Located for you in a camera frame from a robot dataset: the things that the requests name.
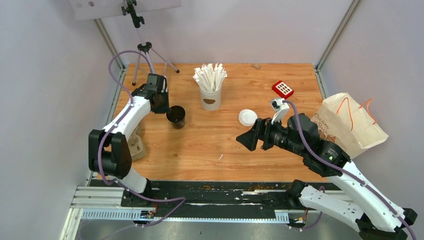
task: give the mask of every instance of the cup lid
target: cup lid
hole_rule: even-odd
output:
[[[238,120],[243,126],[246,126],[246,127],[253,126],[257,118],[258,118],[258,115],[256,114],[256,112],[250,109],[243,109],[238,114]]]

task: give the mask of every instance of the white paper bag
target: white paper bag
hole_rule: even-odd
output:
[[[389,137],[369,113],[371,101],[360,105],[348,93],[337,93],[322,101],[311,120],[321,138],[336,143],[353,159]]]

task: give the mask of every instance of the bag handle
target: bag handle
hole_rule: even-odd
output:
[[[352,127],[351,127],[351,129],[350,129],[350,131],[352,131],[353,129],[354,129],[354,119],[352,118],[352,111],[351,111],[351,102],[349,101],[349,98],[348,97],[345,97],[344,99],[343,99],[343,101],[341,101],[341,103],[340,103],[340,106],[338,106],[338,109],[337,109],[337,111],[335,112],[335,114],[339,114],[339,111],[340,111],[340,109],[342,108],[342,105],[343,105],[343,103],[345,102],[345,100],[347,100],[347,108],[349,109],[349,117],[350,117],[350,122],[352,123]],[[366,102],[364,102],[361,106],[359,106],[359,109],[361,109],[361,108],[363,108],[364,107],[364,105],[366,104],[366,112],[368,113],[368,115],[374,120],[374,123],[372,124],[372,125],[374,125],[374,124],[376,124],[377,123],[377,121],[376,121],[376,118],[370,113],[370,110],[369,110],[369,106],[370,106],[370,103],[373,101],[373,98],[370,98],[370,99],[368,99]]]
[[[366,112],[368,113],[368,115],[374,120],[374,123],[372,124],[372,125],[374,125],[374,124],[376,124],[377,123],[377,120],[376,120],[376,118],[373,116],[373,115],[371,115],[371,113],[370,113],[370,110],[368,109],[368,107],[370,106],[370,103],[373,101],[373,98],[371,97],[370,99],[368,99],[366,102],[364,102],[359,108],[361,109],[365,104],[366,104]]]
[[[352,112],[351,112],[351,102],[349,101],[348,97],[345,97],[343,99],[343,101],[341,101],[340,106],[338,106],[337,111],[335,112],[335,114],[339,114],[340,109],[342,108],[343,103],[345,102],[345,100],[347,100],[347,107],[349,108],[349,117],[350,117],[350,122],[352,123],[352,128],[350,129],[350,131],[352,131],[354,129],[354,119],[352,118]]]

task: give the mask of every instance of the wooden tabletop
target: wooden tabletop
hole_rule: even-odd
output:
[[[311,117],[317,111],[323,99],[311,64],[262,64],[258,70],[246,63],[224,63],[228,77],[222,86],[221,107],[216,111],[201,107],[199,87],[193,80],[194,68],[201,65],[175,64],[180,73],[167,68],[170,106],[185,108],[185,126],[174,129],[164,114],[148,114],[141,121],[140,134],[146,155],[132,163],[138,173],[151,180],[326,181],[308,170],[300,156],[275,146],[263,151],[262,141],[251,152],[236,141],[238,135],[250,129],[238,120],[242,109],[255,111],[259,118],[274,115],[270,101],[278,96],[271,87],[279,80],[294,89],[289,99],[300,113]],[[148,69],[145,64],[140,67]],[[163,64],[155,64],[155,69],[162,74]],[[131,64],[124,80],[131,91],[145,83],[147,77],[138,71],[137,84],[132,86],[134,72],[135,64]],[[122,91],[115,114],[127,102],[128,95]],[[290,109],[283,126],[293,114]]]

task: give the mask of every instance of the robotic arm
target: robotic arm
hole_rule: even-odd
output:
[[[118,179],[125,186],[137,193],[147,195],[151,187],[150,181],[139,175],[132,167],[132,157],[128,139],[139,122],[149,113],[165,114],[170,111],[167,79],[158,74],[150,73],[147,82],[131,93],[133,105],[128,101],[126,107],[118,116],[102,130],[93,129],[88,136],[88,167],[99,172],[98,150],[106,131],[115,128],[107,136],[101,153],[101,163],[105,175]],[[116,124],[127,108],[131,111]]]
[[[276,98],[271,105],[276,111],[274,117],[258,118],[253,127],[238,136],[236,140],[250,151],[254,151],[258,140],[262,140],[261,149],[263,150],[277,146],[303,157],[304,165],[311,171],[326,177],[354,201],[354,203],[348,203],[335,199],[305,182],[295,180],[287,190],[289,203],[293,206],[303,205],[326,213],[355,229],[362,239],[406,239],[408,237],[402,230],[405,226],[397,216],[394,216],[389,208],[365,185],[361,185],[349,175],[323,164],[307,151],[300,138],[295,116],[288,119],[287,127],[281,125],[281,119],[288,109],[287,104],[283,103],[281,98]],[[320,138],[317,124],[303,113],[299,114],[299,119],[301,131],[308,145],[319,157],[354,174],[366,185],[380,193],[337,144]],[[414,210],[399,207],[384,195],[382,196],[409,225],[415,222],[417,213]]]

